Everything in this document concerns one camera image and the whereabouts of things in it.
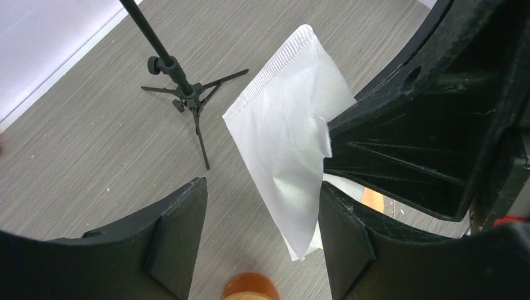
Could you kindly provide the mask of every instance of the black stand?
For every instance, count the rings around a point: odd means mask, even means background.
[[[158,57],[151,56],[147,60],[147,69],[149,72],[153,75],[157,75],[162,72],[163,74],[168,75],[171,80],[178,85],[176,89],[160,89],[147,86],[142,86],[141,88],[145,91],[166,93],[177,96],[177,98],[173,100],[173,105],[181,113],[184,112],[185,107],[189,108],[195,121],[195,133],[199,136],[199,142],[201,143],[201,151],[204,158],[204,163],[206,164],[206,169],[210,170],[208,157],[206,156],[206,150],[204,148],[203,136],[201,135],[201,130],[199,128],[199,116],[201,115],[204,105],[210,100],[213,94],[225,81],[245,75],[249,70],[246,69],[241,72],[237,72],[205,85],[200,83],[191,85],[188,80],[186,80],[186,74],[182,70],[177,59],[174,56],[170,56],[166,51],[166,48],[164,48],[134,0],[120,0],[120,2],[129,15],[131,15],[132,20],[136,23],[138,28],[142,31],[146,39],[158,54]],[[214,89],[202,101],[200,101],[200,95],[209,88]]]

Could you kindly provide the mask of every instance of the tripod base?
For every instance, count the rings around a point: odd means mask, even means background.
[[[232,75],[223,77],[221,79],[212,81],[210,83],[207,83],[205,85],[202,85],[200,83],[193,84],[192,90],[193,92],[191,94],[184,94],[181,87],[178,86],[176,89],[164,89],[164,88],[158,88],[158,87],[149,87],[149,86],[142,86],[141,88],[145,91],[151,91],[151,92],[157,92],[157,93],[164,93],[164,94],[172,94],[176,96],[177,98],[173,100],[173,106],[180,112],[183,113],[186,107],[192,112],[193,119],[195,121],[195,133],[199,137],[199,143],[201,144],[201,151],[202,156],[204,158],[204,163],[206,165],[206,169],[210,170],[210,164],[208,163],[208,157],[206,156],[206,150],[204,148],[203,143],[203,136],[201,135],[201,130],[199,128],[199,116],[201,115],[201,111],[203,111],[204,105],[210,101],[212,96],[217,92],[217,90],[221,87],[223,83],[226,81],[238,78],[239,76],[243,76],[248,73],[248,69],[234,73]],[[213,88],[208,95],[202,100],[199,100],[200,95],[207,89]]]

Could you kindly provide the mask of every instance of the tripod pole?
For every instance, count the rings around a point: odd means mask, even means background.
[[[144,17],[144,14],[140,11],[138,5],[136,5],[134,0],[119,0],[119,2],[121,2],[125,10],[131,16],[132,20],[142,31],[146,39],[149,41],[153,49],[158,54],[159,58],[164,63],[165,73],[169,75],[169,77],[173,80],[174,83],[178,84],[181,87],[182,93],[185,96],[193,94],[193,88],[189,84],[188,80],[186,80],[186,75],[182,70],[181,65],[175,59],[175,57],[169,55],[168,51],[166,50],[164,45],[162,45],[162,42],[160,41],[160,39],[158,39],[153,29],[151,28],[151,25],[149,25],[148,20],[146,19],[146,17]]]

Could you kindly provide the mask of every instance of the gray floor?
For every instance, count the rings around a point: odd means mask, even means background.
[[[415,0],[145,0],[141,8],[190,81],[250,69],[203,112],[212,171],[204,169],[191,115],[179,114],[170,97],[139,89],[174,84],[148,74],[154,53],[126,18],[1,136],[0,228],[76,238],[206,176],[209,207],[191,299],[219,299],[243,271],[269,276],[283,299],[330,299],[322,251],[290,261],[221,115],[299,25],[313,26],[356,93],[428,9]],[[420,228],[462,231],[400,211],[392,215]]]

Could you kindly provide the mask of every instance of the white paper bag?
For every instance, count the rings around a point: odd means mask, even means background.
[[[315,228],[323,159],[331,157],[327,122],[355,102],[313,29],[302,25],[223,116],[293,259],[303,259],[314,237],[321,243]]]

